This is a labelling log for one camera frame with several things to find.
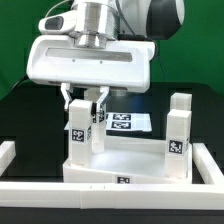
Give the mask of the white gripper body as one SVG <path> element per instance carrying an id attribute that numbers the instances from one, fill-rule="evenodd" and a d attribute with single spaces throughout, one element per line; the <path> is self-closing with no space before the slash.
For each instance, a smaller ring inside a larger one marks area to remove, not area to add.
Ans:
<path id="1" fill-rule="evenodd" d="M 27 75 L 38 84 L 144 93 L 150 86 L 154 53 L 153 42 L 108 41 L 105 49 L 93 49 L 76 47 L 67 35 L 42 35 L 31 47 Z"/>

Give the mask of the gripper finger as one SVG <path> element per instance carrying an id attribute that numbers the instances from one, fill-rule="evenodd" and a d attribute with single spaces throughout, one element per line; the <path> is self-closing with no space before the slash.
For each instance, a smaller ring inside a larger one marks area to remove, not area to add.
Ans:
<path id="1" fill-rule="evenodd" d="M 64 110 L 69 110 L 70 102 L 72 101 L 71 94 L 73 93 L 74 86 L 71 83 L 62 83 L 60 90 L 64 98 Z"/>
<path id="2" fill-rule="evenodd" d="M 109 99 L 110 88 L 108 86 L 101 86 L 93 89 L 94 101 L 91 108 L 92 115 L 101 113 L 103 106 Z"/>

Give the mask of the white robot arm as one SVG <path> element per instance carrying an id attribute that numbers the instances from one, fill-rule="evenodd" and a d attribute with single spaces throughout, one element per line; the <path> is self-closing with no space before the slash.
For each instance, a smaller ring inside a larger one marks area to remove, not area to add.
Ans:
<path id="1" fill-rule="evenodd" d="M 99 112 L 112 89 L 149 89 L 156 42 L 175 35 L 184 17 L 184 0 L 73 0 L 68 11 L 39 21 L 27 75 L 60 86 L 66 103 L 75 87 L 98 88 Z"/>

